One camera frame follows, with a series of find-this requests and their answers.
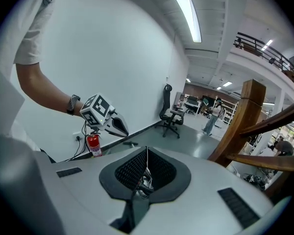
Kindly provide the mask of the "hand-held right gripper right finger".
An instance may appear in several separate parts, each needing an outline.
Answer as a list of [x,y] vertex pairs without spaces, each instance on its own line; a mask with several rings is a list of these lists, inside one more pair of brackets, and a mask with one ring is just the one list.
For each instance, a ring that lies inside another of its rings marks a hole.
[[259,216],[273,208],[256,187],[223,166],[205,159],[159,149],[191,172],[188,188],[172,202],[152,204],[137,226],[137,235],[234,235],[242,231],[218,191],[232,188]]

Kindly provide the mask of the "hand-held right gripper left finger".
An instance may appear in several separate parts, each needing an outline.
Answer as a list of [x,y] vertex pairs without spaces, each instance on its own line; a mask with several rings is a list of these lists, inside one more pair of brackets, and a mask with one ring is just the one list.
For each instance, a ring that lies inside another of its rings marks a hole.
[[133,154],[130,148],[99,158],[52,164],[60,172],[60,181],[78,204],[104,227],[125,234],[139,224],[147,213],[147,200],[135,192],[131,202],[112,198],[102,187],[99,175],[110,163]]

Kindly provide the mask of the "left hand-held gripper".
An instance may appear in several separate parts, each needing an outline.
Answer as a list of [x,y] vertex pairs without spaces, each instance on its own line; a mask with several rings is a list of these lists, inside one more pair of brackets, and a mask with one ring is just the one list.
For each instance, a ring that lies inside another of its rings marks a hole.
[[117,137],[128,137],[129,135],[123,116],[115,113],[115,107],[100,93],[87,99],[80,114],[85,119],[86,125],[93,131],[105,130],[108,134]]

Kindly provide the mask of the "person's left forearm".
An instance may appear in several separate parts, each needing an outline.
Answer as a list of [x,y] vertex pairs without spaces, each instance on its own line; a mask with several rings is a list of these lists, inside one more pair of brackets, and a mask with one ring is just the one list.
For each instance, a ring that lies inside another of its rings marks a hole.
[[41,71],[39,63],[16,64],[18,81],[23,92],[37,104],[66,113],[71,96],[58,89]]

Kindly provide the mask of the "red fire extinguisher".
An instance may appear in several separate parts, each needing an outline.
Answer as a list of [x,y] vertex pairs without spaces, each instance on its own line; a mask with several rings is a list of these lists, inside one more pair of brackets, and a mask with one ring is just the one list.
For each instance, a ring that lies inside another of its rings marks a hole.
[[89,151],[92,153],[94,158],[102,156],[101,146],[99,143],[99,134],[97,132],[93,131],[87,135],[86,142]]

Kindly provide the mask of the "grey wrist band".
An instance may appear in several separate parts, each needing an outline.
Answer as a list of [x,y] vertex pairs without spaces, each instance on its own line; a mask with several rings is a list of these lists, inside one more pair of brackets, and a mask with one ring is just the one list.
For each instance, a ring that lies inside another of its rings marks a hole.
[[75,105],[78,101],[80,101],[80,97],[73,94],[69,100],[68,105],[67,105],[67,109],[66,109],[67,114],[72,115],[72,116],[74,115]]

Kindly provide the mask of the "black office chair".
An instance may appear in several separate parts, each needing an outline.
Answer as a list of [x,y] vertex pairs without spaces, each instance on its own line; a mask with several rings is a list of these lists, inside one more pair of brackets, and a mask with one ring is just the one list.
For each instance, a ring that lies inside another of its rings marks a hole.
[[164,128],[163,137],[165,137],[167,132],[171,130],[177,135],[177,138],[180,139],[180,134],[177,131],[178,129],[176,125],[183,125],[186,110],[181,107],[175,107],[173,110],[171,109],[171,91],[172,86],[170,84],[166,84],[163,89],[163,107],[159,113],[161,122],[157,123],[155,128]]

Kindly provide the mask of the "wooden stair railing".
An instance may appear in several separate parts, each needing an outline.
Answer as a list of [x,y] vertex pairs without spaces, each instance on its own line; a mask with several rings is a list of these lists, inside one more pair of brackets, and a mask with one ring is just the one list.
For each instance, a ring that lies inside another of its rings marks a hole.
[[[243,129],[240,133],[240,137],[246,138],[255,134],[265,133],[289,124],[292,121],[294,121],[294,104],[263,122]],[[236,161],[246,165],[281,171],[282,175],[274,183],[272,183],[267,190],[265,190],[265,194],[268,197],[272,197],[274,194],[278,193],[289,175],[294,172],[294,155],[283,157],[268,157],[229,154],[225,157],[231,161]]]

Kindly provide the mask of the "black computer monitors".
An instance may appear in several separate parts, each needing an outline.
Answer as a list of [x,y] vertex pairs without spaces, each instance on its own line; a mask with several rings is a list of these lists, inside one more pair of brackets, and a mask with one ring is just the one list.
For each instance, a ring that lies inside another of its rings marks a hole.
[[189,95],[187,97],[186,103],[192,105],[193,107],[200,107],[201,102],[196,96]]

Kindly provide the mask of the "white storage shelves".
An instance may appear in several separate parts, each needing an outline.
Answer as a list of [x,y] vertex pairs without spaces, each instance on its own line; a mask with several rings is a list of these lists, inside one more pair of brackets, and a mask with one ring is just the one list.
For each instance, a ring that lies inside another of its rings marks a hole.
[[237,101],[235,103],[232,103],[232,102],[230,102],[228,100],[221,99],[220,97],[216,96],[214,106],[216,105],[217,100],[221,101],[222,108],[224,109],[222,122],[227,124],[227,125],[230,125],[230,123],[231,123],[231,121],[232,121],[232,119],[234,117],[234,114],[235,114],[235,112],[237,110],[239,102]]

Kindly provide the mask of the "person's white shirt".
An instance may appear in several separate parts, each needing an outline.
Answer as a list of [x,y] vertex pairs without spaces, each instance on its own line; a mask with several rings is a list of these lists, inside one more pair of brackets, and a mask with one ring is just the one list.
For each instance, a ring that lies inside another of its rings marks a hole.
[[31,65],[41,61],[42,35],[55,1],[20,0],[0,28],[0,67]]

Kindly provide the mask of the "long ceiling light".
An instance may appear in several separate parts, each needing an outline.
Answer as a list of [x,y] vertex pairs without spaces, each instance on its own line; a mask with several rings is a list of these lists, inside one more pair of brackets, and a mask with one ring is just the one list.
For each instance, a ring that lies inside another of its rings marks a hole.
[[176,0],[189,27],[194,43],[201,43],[202,36],[196,9],[192,0]]

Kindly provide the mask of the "black balcony railing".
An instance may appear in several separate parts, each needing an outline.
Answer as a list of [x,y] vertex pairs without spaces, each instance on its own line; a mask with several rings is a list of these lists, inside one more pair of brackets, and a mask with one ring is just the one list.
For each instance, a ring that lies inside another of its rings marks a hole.
[[234,47],[254,54],[274,65],[294,82],[294,62],[271,46],[261,51],[265,44],[266,43],[241,32],[237,33],[233,43]]

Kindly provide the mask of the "wooden newel post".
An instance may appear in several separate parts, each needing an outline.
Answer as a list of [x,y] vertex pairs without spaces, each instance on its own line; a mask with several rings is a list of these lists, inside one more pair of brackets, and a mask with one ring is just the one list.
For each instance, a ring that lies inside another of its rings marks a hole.
[[241,99],[234,117],[223,138],[208,160],[227,167],[231,160],[227,155],[238,154],[247,138],[240,133],[257,123],[266,94],[266,87],[254,79],[243,83]]

